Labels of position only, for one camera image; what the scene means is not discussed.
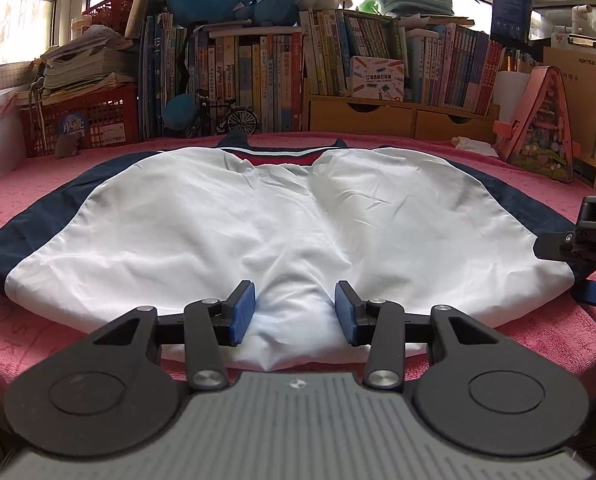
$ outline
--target drawer handle cutout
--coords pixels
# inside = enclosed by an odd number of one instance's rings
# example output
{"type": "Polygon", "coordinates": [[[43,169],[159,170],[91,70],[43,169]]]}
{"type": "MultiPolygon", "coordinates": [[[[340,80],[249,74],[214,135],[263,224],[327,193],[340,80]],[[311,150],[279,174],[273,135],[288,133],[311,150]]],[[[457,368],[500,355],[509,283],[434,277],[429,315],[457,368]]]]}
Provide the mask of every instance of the drawer handle cutout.
{"type": "Polygon", "coordinates": [[[358,103],[347,103],[347,106],[359,114],[366,114],[380,108],[380,105],[364,105],[358,103]]]}
{"type": "Polygon", "coordinates": [[[450,114],[447,114],[447,117],[449,117],[450,121],[453,122],[454,124],[465,124],[472,120],[469,117],[459,117],[457,115],[450,115],[450,114]]]}

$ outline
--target white fabric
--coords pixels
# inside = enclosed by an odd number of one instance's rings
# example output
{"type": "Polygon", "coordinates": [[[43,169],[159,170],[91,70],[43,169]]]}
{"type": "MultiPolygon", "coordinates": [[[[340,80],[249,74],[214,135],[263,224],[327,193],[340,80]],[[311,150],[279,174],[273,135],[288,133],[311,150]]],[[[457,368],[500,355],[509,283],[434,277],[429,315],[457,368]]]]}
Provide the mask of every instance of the white fabric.
{"type": "Polygon", "coordinates": [[[337,281],[408,312],[444,303],[499,326],[573,284],[566,264],[534,257],[535,239],[477,180],[426,153],[330,150],[311,167],[254,167],[184,148],[98,186],[5,288],[90,332],[139,305],[179,313],[252,280],[257,310],[229,365],[362,362],[366,349],[347,346],[336,320],[337,281]]]}

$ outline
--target wooden drawer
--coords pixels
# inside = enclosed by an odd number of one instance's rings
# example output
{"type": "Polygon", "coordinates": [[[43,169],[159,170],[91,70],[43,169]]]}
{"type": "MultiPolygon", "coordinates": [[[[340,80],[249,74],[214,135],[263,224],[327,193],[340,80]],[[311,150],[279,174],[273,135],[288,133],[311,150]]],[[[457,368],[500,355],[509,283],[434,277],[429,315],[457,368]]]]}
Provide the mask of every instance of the wooden drawer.
{"type": "Polygon", "coordinates": [[[309,129],[312,132],[411,137],[413,113],[410,108],[394,106],[311,101],[309,129]]]}
{"type": "Polygon", "coordinates": [[[416,114],[417,140],[451,140],[453,137],[468,137],[493,144],[496,136],[493,132],[492,119],[469,119],[464,117],[423,112],[416,114]]]}

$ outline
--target white label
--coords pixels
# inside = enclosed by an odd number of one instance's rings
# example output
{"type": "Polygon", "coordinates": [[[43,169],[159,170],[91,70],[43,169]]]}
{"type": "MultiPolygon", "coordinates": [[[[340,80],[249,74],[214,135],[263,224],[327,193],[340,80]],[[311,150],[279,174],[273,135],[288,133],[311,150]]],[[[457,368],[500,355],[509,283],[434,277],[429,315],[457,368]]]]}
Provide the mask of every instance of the white label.
{"type": "Polygon", "coordinates": [[[124,135],[124,124],[108,124],[107,126],[101,126],[100,132],[102,133],[102,145],[107,146],[108,144],[118,144],[118,142],[126,142],[124,135]]]}

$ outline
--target paper roll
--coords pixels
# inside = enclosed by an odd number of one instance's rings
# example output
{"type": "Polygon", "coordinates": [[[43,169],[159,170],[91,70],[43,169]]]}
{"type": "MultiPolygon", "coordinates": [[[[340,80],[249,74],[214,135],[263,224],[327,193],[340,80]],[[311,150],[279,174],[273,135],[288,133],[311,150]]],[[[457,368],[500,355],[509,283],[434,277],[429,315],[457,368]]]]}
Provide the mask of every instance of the paper roll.
{"type": "Polygon", "coordinates": [[[530,74],[523,72],[498,72],[491,101],[500,106],[498,120],[510,123],[520,96],[527,86],[530,74]]]}

